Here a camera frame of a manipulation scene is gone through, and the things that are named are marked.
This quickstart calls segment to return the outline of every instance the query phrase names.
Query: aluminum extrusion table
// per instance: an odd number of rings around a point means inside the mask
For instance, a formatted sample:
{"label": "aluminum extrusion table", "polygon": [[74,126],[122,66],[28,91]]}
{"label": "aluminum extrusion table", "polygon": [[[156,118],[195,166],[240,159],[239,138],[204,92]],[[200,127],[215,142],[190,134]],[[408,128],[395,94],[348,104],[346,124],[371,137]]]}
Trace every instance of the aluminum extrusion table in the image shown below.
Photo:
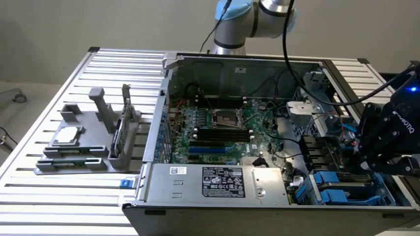
{"label": "aluminum extrusion table", "polygon": [[[166,53],[91,49],[0,167],[0,235],[138,235],[119,206],[132,200],[135,190],[122,190],[120,181],[140,170]],[[330,59],[359,97],[384,83],[364,60]],[[120,110],[123,84],[132,85],[132,104],[142,112],[131,173],[36,176],[35,164],[59,127],[63,105],[78,103],[83,111],[95,110],[88,92],[104,87],[106,102]],[[386,103],[392,92],[388,88],[368,101]]]}

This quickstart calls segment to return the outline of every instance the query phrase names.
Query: motherboard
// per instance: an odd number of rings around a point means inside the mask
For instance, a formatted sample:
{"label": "motherboard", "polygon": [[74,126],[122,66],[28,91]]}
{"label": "motherboard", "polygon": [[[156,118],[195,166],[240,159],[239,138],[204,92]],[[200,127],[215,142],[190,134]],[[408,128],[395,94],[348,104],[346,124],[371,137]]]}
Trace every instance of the motherboard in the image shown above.
{"label": "motherboard", "polygon": [[182,100],[171,107],[172,163],[251,165],[280,141],[267,100]]}

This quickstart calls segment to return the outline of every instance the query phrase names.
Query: cpu socket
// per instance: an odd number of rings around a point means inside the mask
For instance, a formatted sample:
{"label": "cpu socket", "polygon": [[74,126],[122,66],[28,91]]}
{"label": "cpu socket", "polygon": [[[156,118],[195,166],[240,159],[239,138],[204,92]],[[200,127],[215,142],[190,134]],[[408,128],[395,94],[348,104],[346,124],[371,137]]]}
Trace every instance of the cpu socket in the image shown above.
{"label": "cpu socket", "polygon": [[243,123],[242,111],[214,110],[212,123],[214,127],[218,128],[240,128]]}

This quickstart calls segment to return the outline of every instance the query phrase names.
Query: power supply label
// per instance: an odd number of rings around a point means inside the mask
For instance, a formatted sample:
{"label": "power supply label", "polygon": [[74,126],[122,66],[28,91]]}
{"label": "power supply label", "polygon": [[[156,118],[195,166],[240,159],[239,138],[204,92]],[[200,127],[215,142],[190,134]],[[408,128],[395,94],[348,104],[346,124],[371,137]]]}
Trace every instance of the power supply label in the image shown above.
{"label": "power supply label", "polygon": [[203,167],[202,194],[207,198],[244,198],[243,168]]}

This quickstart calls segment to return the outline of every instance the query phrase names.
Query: floor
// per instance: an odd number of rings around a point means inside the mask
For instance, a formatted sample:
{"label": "floor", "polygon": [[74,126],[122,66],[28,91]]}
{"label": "floor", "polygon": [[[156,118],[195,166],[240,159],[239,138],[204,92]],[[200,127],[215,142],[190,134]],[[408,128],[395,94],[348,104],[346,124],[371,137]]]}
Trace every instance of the floor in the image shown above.
{"label": "floor", "polygon": [[[58,93],[62,85],[39,84],[39,83],[10,83],[0,82],[0,91],[22,88],[28,97],[28,101],[23,104],[10,101],[0,103],[0,126],[4,127],[16,141],[20,141],[26,135],[32,123],[42,114],[51,99]],[[0,150],[0,164],[7,159],[8,154]],[[396,229],[387,231],[378,236],[419,236],[420,226],[411,229]]]}

